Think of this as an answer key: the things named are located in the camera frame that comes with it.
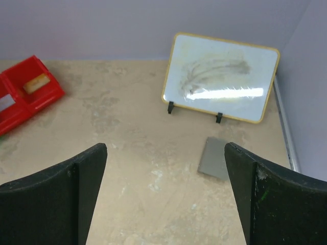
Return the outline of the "red bin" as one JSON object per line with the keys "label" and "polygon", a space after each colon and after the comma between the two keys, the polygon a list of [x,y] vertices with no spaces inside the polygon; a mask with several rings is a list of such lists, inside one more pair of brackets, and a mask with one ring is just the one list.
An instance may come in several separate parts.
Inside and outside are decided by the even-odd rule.
{"label": "red bin", "polygon": [[1,75],[14,97],[33,114],[65,95],[57,79],[35,55],[4,70]]}
{"label": "red bin", "polygon": [[22,93],[13,86],[4,74],[1,74],[1,97],[6,94],[12,96],[15,104],[1,112],[1,136],[32,117],[32,113],[22,99]]}

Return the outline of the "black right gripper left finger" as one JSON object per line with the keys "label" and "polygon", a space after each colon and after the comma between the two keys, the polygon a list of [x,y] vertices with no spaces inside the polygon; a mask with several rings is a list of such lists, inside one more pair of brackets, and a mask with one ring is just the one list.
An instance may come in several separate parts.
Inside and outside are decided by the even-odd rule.
{"label": "black right gripper left finger", "polygon": [[107,161],[104,143],[1,185],[1,244],[86,244]]}

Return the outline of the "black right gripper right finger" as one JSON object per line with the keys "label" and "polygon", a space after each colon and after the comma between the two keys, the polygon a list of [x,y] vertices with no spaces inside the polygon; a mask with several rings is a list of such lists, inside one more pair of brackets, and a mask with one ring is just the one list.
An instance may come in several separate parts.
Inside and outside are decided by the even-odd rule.
{"label": "black right gripper right finger", "polygon": [[247,244],[326,244],[326,182],[242,148],[224,156]]}

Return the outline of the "grey leather card holder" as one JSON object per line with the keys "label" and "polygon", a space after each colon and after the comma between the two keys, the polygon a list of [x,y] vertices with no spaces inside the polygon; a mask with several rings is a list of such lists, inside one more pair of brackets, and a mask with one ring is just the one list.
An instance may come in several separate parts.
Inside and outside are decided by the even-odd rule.
{"label": "grey leather card holder", "polygon": [[202,152],[197,172],[228,181],[224,148],[227,141],[216,137],[208,137]]}

